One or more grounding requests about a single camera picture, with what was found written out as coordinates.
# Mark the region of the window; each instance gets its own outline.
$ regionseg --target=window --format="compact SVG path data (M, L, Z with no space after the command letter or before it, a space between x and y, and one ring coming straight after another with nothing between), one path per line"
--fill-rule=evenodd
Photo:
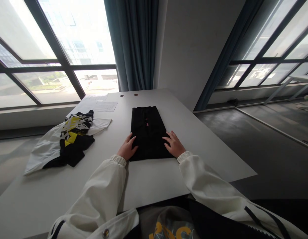
M58 40L73 44L72 47L64 49L71 60L71 65L115 64L103 1L87 0L82 3L80 1L74 3L72 0L38 1L45 15L48 13L50 17L55 16L52 19L55 23L51 26ZM89 57L90 62L81 61L80 57L71 55L73 51L92 54Z
M0 0L0 39L22 60L56 59L23 0Z
M86 52L86 49L84 48L83 42L73 41L73 44L74 44L75 48L77 49L77 52Z
M43 103L80 101L64 71L14 74Z
M308 1L264 0L216 90L280 85L306 74Z
M104 52L102 43L97 41L96 44L97 44L97 47L98 47L98 51L99 52Z
M103 1L0 1L0 109L110 92L118 80Z
M29 105L35 103L6 74L0 74L0 108Z
M74 73L87 95L118 92L116 70L83 70Z

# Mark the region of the concrete floor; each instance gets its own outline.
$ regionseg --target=concrete floor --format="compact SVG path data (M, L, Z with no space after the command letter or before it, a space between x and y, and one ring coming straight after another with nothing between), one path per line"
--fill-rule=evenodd
M16 176L23 173L40 137L0 140L0 196Z
M243 107L241 110L297 138L308 141L308 112L296 106L308 105L303 101Z
M246 197L308 199L308 148L235 109L195 115L258 173L231 183Z

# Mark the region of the right hand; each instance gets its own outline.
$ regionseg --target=right hand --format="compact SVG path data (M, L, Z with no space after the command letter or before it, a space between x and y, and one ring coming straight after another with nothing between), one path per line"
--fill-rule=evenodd
M171 131L170 133L166 131L166 133L169 135L170 138L163 137L163 139L165 139L170 144L170 146L166 143L164 143L164 145L168 152L171 153L171 155L178 158L182 153L186 152L186 149L181 144L180 140L177 138L173 131Z

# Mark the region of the blue curtain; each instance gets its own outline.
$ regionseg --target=blue curtain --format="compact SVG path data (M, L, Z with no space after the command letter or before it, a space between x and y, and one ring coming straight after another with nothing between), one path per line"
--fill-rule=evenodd
M239 43L241 42L262 2L263 1L246 0L240 15L228 37L228 40L218 58L218 61L206 83L206 86L200 95L194 111L201 111L206 109L212 93L219 84L222 75L232 60Z
M104 0L119 90L153 89L158 0Z

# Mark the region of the white jacket sleeve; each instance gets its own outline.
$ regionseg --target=white jacket sleeve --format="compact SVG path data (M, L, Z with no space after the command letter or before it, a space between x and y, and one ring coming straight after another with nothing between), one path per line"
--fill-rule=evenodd
M177 160L184 182L196 201L222 216L262 230L244 210L248 207L266 228L283 238L278 226L268 214L223 180L199 156L186 151ZM308 235L292 223L272 212L271 214L284 224L291 238L308 238Z
M126 161L118 155L105 160L91 175L78 200L59 217L48 238L87 238L117 214L124 189Z

